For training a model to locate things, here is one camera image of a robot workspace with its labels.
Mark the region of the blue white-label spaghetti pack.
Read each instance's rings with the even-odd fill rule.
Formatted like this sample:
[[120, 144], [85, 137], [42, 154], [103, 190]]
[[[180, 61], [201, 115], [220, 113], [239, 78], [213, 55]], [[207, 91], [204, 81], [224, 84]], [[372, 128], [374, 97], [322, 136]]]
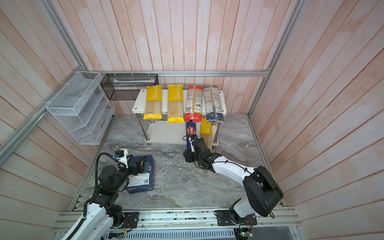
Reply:
[[203, 89], [206, 105], [207, 122], [223, 124], [224, 114], [219, 90], [216, 86]]

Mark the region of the blue Barilla spaghetti box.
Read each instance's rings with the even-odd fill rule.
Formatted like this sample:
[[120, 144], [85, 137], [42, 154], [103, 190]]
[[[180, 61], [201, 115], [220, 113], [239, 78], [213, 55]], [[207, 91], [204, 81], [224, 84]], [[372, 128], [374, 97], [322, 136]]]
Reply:
[[197, 138], [196, 124], [193, 122], [186, 122], [186, 141], [187, 141], [187, 150], [194, 152], [194, 147], [192, 142]]

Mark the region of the yellow Pastatime spaghetti pack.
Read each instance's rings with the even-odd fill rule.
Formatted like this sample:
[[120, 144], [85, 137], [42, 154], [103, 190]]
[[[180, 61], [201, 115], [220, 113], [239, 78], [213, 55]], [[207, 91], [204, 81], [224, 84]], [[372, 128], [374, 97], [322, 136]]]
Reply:
[[160, 120], [162, 118], [162, 86], [147, 87], [144, 120]]
[[213, 149], [212, 135], [213, 135], [213, 124], [211, 122], [208, 122], [207, 118], [202, 118], [202, 123], [200, 127], [200, 137], [204, 139], [204, 142], [210, 151], [212, 151]]

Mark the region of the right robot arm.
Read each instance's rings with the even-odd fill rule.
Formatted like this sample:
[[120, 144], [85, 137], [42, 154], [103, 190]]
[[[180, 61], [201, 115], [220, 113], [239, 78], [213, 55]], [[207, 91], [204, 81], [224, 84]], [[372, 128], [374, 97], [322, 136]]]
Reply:
[[217, 210], [219, 226], [255, 224], [255, 214], [275, 218], [273, 209], [284, 197], [270, 172], [263, 166], [246, 167], [218, 153], [212, 153], [203, 138], [190, 135], [184, 152], [186, 162], [202, 170], [228, 177], [244, 187], [247, 197], [235, 201], [228, 210]]

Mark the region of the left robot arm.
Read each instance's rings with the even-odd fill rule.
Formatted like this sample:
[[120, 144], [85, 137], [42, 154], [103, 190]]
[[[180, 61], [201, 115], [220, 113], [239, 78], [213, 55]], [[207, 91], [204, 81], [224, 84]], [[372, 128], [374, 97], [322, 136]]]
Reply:
[[76, 223], [62, 237], [63, 240], [102, 240], [106, 232], [111, 229], [123, 229], [122, 235], [137, 227], [139, 213], [125, 215], [121, 206], [115, 201], [119, 196], [120, 187], [127, 183], [129, 176], [144, 172], [147, 157], [130, 166], [133, 156], [129, 155], [125, 161], [107, 153], [99, 154], [112, 158], [117, 166], [109, 165], [102, 169], [95, 184], [94, 193], [85, 201], [83, 214]]

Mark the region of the red spaghetti pack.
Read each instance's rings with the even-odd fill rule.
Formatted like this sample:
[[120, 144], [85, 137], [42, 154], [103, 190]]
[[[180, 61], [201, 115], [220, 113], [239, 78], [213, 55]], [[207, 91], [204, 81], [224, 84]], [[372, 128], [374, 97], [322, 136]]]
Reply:
[[192, 123], [202, 122], [203, 87], [192, 85], [188, 87], [185, 121]]

